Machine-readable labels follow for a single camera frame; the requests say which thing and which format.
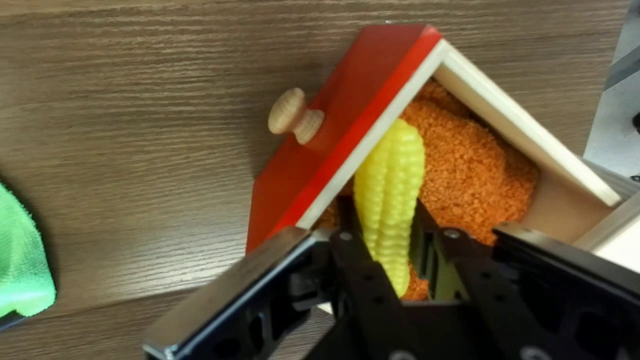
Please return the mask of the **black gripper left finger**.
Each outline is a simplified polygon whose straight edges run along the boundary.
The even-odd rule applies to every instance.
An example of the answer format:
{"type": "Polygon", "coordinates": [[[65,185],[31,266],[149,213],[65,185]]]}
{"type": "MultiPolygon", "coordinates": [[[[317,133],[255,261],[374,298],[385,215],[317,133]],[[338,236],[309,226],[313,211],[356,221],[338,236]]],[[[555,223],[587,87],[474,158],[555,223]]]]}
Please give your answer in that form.
{"type": "Polygon", "coordinates": [[[333,262],[336,314],[391,314],[400,309],[389,281],[380,262],[364,245],[356,206],[339,201],[336,206],[338,230],[330,239],[333,262]]]}

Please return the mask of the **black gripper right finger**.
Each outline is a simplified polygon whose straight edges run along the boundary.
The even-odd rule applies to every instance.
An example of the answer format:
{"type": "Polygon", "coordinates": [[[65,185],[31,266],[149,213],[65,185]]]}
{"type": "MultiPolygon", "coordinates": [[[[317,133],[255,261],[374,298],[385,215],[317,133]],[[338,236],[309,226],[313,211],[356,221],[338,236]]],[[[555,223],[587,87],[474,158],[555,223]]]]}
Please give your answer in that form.
{"type": "Polygon", "coordinates": [[[410,233],[411,276],[426,285],[426,294],[407,301],[407,310],[521,314],[526,305],[510,283],[510,268],[492,246],[484,246],[460,228],[438,226],[415,205],[410,233]]]}

